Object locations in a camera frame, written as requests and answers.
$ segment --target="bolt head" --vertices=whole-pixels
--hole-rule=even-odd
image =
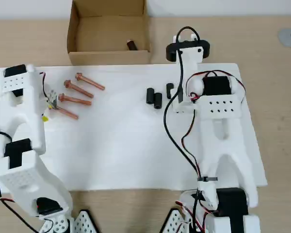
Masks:
[[[64,93],[58,95],[58,100],[60,102],[63,102],[64,101],[64,98],[65,98],[65,94]]]
[[[79,81],[81,79],[82,73],[76,73],[76,79]]]
[[[66,88],[71,88],[71,80],[66,80],[66,81],[64,81],[64,86],[65,86]]]

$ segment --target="white sheet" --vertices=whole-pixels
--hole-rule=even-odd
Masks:
[[[222,69],[240,78],[236,64],[200,64],[199,68]],[[40,70],[46,71],[46,83],[57,93],[87,100],[82,94],[65,89],[64,80],[71,79],[95,95],[92,106],[60,103],[77,113],[78,121],[56,113],[54,119],[45,123],[47,152],[41,158],[67,189],[196,188],[194,170],[163,127],[163,109],[167,104],[165,85],[178,84],[177,65],[41,67]],[[76,72],[103,84],[106,90],[77,82]],[[146,104],[148,87],[162,92],[161,110]],[[257,186],[263,186],[267,182],[246,101],[242,110],[245,142],[255,166],[255,180]],[[187,132],[192,116],[176,114],[170,109],[168,127],[177,142]],[[187,147],[196,155],[197,130],[194,127],[186,139]],[[30,135],[30,130],[21,125],[14,139],[27,138],[27,133]]]

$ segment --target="screw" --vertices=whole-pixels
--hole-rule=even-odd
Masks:
[[[71,118],[73,118],[75,120],[79,119],[78,115],[75,115],[74,113],[72,113],[72,112],[70,112],[70,111],[68,111],[68,110],[66,110],[64,108],[61,108],[58,105],[56,106],[56,110],[58,110],[60,113],[66,115],[68,117],[71,117]]]
[[[78,86],[72,84],[72,83],[71,83],[71,80],[66,80],[66,81],[64,81],[64,86],[65,86],[66,88],[68,88],[68,89],[76,90],[76,91],[78,91],[78,92],[80,92],[80,93],[82,93],[82,94],[88,96],[89,98],[93,98],[93,97],[94,97],[94,95],[93,95],[92,93],[89,93],[89,92],[83,90],[82,88],[80,88],[80,87],[78,87]]]
[[[81,99],[73,98],[73,97],[70,97],[70,96],[66,96],[64,93],[61,93],[58,96],[58,100],[60,102],[70,101],[70,102],[81,103],[81,104],[85,104],[85,105],[92,105],[91,101],[86,101],[86,100],[81,100]]]
[[[87,82],[87,83],[89,83],[89,84],[91,84],[91,85],[93,85],[93,86],[99,88],[99,89],[102,90],[102,91],[105,89],[105,87],[104,87],[103,85],[100,85],[100,84],[94,82],[93,80],[90,80],[90,79],[84,77],[84,76],[82,75],[82,73],[76,73],[76,79],[77,79],[78,81],[79,81],[79,80],[83,80],[84,82]]]

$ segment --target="white wall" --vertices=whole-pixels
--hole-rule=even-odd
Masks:
[[[151,16],[291,15],[291,0],[147,0]],[[72,0],[0,0],[0,19],[69,18]]]
[[[148,0],[148,9],[157,17],[291,15],[291,0]]]

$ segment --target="black cylinder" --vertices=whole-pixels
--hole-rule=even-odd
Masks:
[[[167,93],[167,98],[169,100],[171,99],[171,93],[170,93],[171,89],[174,89],[174,84],[173,83],[167,83],[166,84],[166,93]]]
[[[146,103],[153,104],[154,103],[154,89],[149,87],[146,90]]]
[[[127,41],[127,46],[129,50],[138,50],[135,42],[133,40]]]
[[[155,109],[162,108],[162,94],[161,93],[154,94],[154,108]]]

